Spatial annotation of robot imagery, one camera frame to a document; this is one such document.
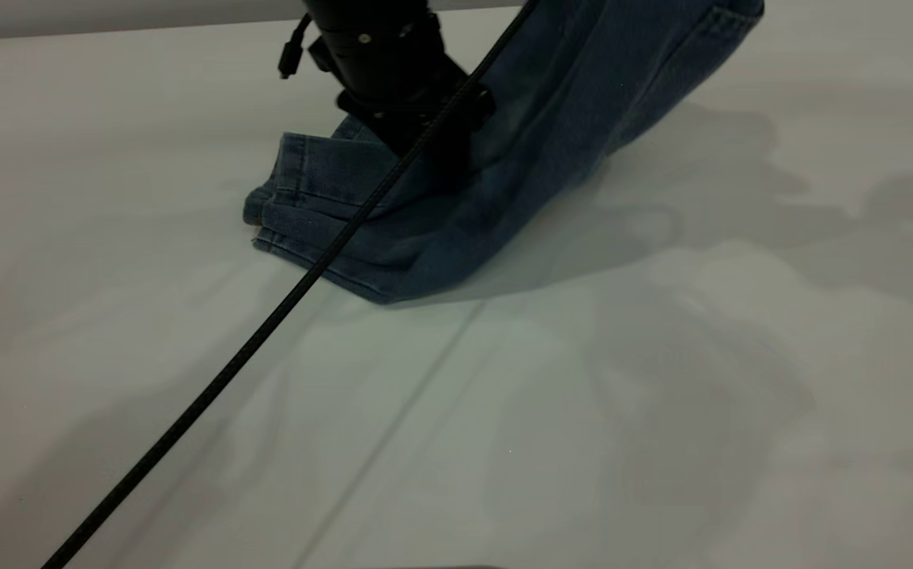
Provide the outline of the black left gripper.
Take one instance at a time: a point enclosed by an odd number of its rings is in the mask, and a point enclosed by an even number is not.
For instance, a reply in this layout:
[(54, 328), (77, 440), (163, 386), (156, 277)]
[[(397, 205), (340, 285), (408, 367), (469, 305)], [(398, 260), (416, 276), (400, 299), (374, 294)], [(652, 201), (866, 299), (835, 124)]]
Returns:
[[(338, 107), (358, 119), (396, 157), (402, 158), (421, 139), (429, 126), (449, 107), (470, 75), (449, 55), (441, 55), (424, 76), (427, 84), (412, 100), (364, 102), (342, 92)], [(450, 111), (435, 136), (421, 148), (419, 157), (442, 175), (457, 176), (470, 168), (470, 142), (496, 112), (496, 101), (488, 86), (472, 84), (459, 104)]]

